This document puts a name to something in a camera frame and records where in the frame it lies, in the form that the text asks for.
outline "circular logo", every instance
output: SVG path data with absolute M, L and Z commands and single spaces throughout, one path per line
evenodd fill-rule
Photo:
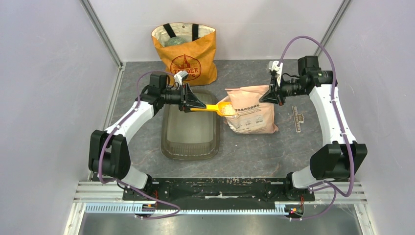
M 171 62 L 170 71 L 173 74 L 176 74 L 180 71 L 186 71 L 189 74 L 186 81 L 191 81 L 200 76 L 202 67 L 200 66 L 200 62 L 197 59 L 188 55 L 179 55 Z

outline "metal corner post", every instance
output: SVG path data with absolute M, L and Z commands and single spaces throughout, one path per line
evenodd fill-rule
M 110 38 L 108 37 L 107 33 L 104 30 L 104 27 L 102 26 L 101 22 L 99 21 L 98 16 L 96 15 L 91 2 L 89 0 L 79 0 L 82 4 L 82 6 L 85 9 L 85 12 L 88 14 L 88 17 L 90 18 L 93 26 L 95 27 L 96 31 L 98 32 L 99 37 L 102 39 L 102 42 L 105 44 L 105 47 L 108 49 L 108 52 L 110 53 L 112 59 L 114 60 L 114 63 L 118 66 L 119 69 L 121 69 L 123 62 L 121 61 L 120 57 L 118 56 L 113 44 L 110 41 Z
M 352 0 L 343 0 L 342 3 L 339 6 L 339 9 L 337 9 L 336 14 L 334 15 L 330 25 L 328 26 L 326 32 L 324 33 L 324 36 L 322 40 L 320 41 L 321 45 L 323 47 L 326 47 L 328 41 L 330 40 L 331 36 L 333 35 L 334 30 L 337 28 L 337 25 L 339 24 L 340 20 L 342 19 L 344 13 L 346 12 L 347 8 L 349 7 Z M 320 56 L 322 53 L 322 50 L 320 47 L 317 48 L 316 52 L 314 52 L 314 55 Z

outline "rice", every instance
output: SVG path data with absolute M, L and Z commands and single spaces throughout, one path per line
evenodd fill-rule
M 221 113 L 224 115 L 237 115 L 236 110 L 233 108 L 231 104 L 227 104 L 221 108 Z

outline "metal frame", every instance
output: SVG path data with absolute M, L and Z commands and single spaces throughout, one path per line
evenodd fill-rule
M 347 190 L 349 182 L 336 182 L 335 185 L 341 190 Z M 115 182 L 102 184 L 100 182 L 79 182 L 78 188 L 65 227 L 65 235 L 77 235 L 81 228 L 82 219 L 85 213 L 134 213 L 140 211 L 143 204 L 154 204 L 154 201 L 123 201 L 123 190 Z M 305 202 L 308 205 L 329 204 L 333 198 L 332 189 L 324 189 L 315 193 L 314 202 Z M 345 198 L 338 194 L 335 204 L 354 205 L 357 218 L 363 235 L 376 235 L 373 224 L 369 218 L 368 202 L 365 192 L 359 182 L 354 183 L 353 193 Z M 188 210 L 182 214 L 281 214 L 286 205 L 296 205 L 297 202 L 276 202 L 275 210 Z M 172 213 L 174 210 L 159 210 L 155 213 Z
M 331 36 L 333 35 L 334 30 L 337 28 L 337 25 L 339 24 L 340 20 L 342 19 L 344 13 L 346 12 L 347 8 L 349 7 L 351 3 L 351 0 L 343 0 L 340 4 L 339 9 L 337 9 L 336 14 L 334 15 L 333 19 L 331 20 L 330 25 L 328 26 L 326 32 L 323 35 L 322 40 L 320 41 L 321 45 L 325 47 L 330 40 Z M 317 47 L 316 52 L 314 52 L 314 55 L 320 56 L 322 53 L 322 50 L 320 47 Z
M 101 22 L 99 21 L 98 16 L 96 15 L 91 2 L 89 0 L 79 0 L 84 7 L 85 11 L 88 14 L 93 26 L 95 27 L 96 31 L 98 32 L 99 37 L 102 39 L 105 47 L 108 49 L 108 52 L 111 55 L 111 58 L 114 60 L 114 63 L 121 69 L 123 62 L 121 61 L 120 57 L 118 56 L 113 44 L 111 43 L 110 38 L 108 37 L 107 33 L 104 30 Z

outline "yellow scoop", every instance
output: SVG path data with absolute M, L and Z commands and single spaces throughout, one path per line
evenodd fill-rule
M 190 108 L 191 111 L 208 111 L 208 112 L 216 112 L 219 116 L 234 116 L 237 115 L 235 109 L 226 108 L 225 106 L 231 106 L 230 102 L 219 102 L 217 104 L 207 104 L 205 109 L 199 108 Z M 223 110 L 229 110 L 228 113 L 223 113 Z

